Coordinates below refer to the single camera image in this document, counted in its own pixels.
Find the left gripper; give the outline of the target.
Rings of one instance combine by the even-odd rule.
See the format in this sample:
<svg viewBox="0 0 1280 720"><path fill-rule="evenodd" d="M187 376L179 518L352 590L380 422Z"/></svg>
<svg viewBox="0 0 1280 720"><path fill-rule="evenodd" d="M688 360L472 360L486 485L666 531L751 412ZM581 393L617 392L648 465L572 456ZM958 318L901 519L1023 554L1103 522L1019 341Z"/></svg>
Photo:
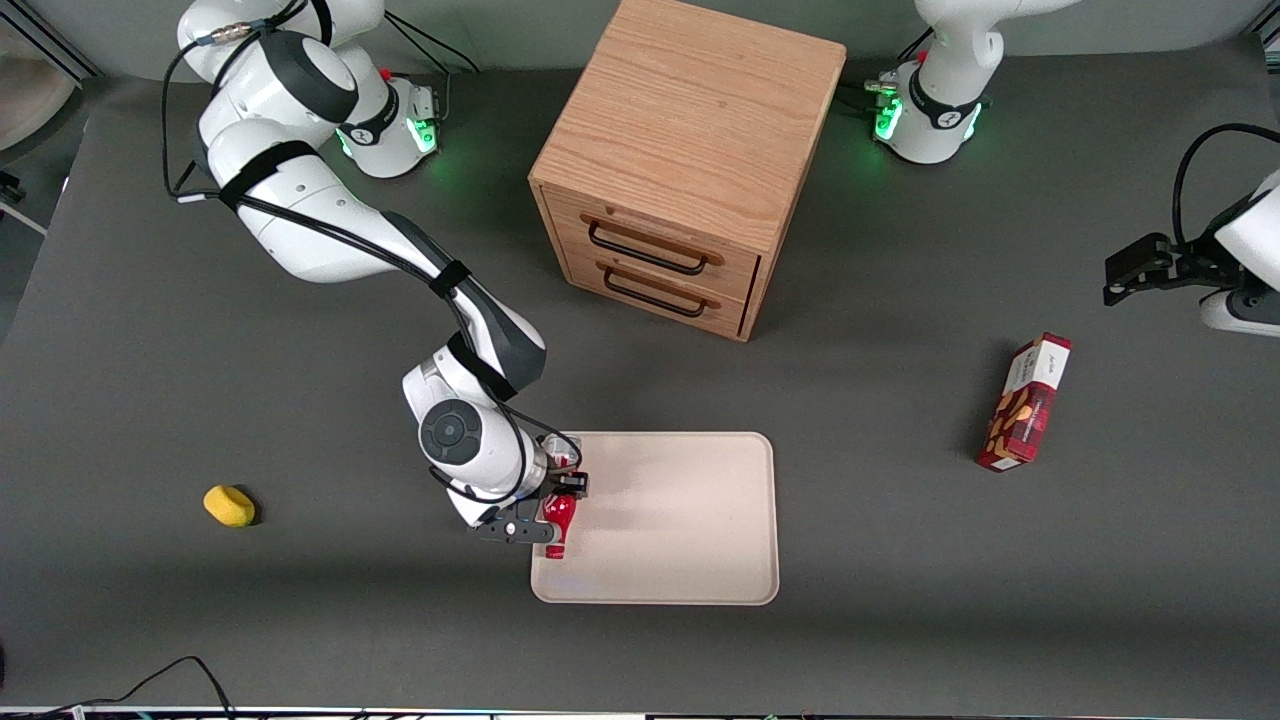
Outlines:
<svg viewBox="0 0 1280 720"><path fill-rule="evenodd" d="M1112 307L1128 296L1169 279L1175 269L1172 240L1148 233L1128 247L1129 263L1105 263L1103 305ZM1199 301L1199 318L1216 331L1279 337L1279 292L1233 290L1213 292Z"/></svg>

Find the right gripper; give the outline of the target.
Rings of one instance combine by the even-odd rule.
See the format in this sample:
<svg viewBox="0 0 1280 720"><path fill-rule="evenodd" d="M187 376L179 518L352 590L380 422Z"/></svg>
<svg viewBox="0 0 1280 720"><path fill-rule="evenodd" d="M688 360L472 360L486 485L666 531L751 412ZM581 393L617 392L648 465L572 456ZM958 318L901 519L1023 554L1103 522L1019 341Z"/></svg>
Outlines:
<svg viewBox="0 0 1280 720"><path fill-rule="evenodd" d="M568 471L548 475L545 468L516 468L508 471L465 471L447 468L445 495L462 520L472 527L468 534L507 544L554 544L558 527L536 518L508 515L483 521L493 512L534 496L547 479L547 496L586 498L589 474Z"/></svg>

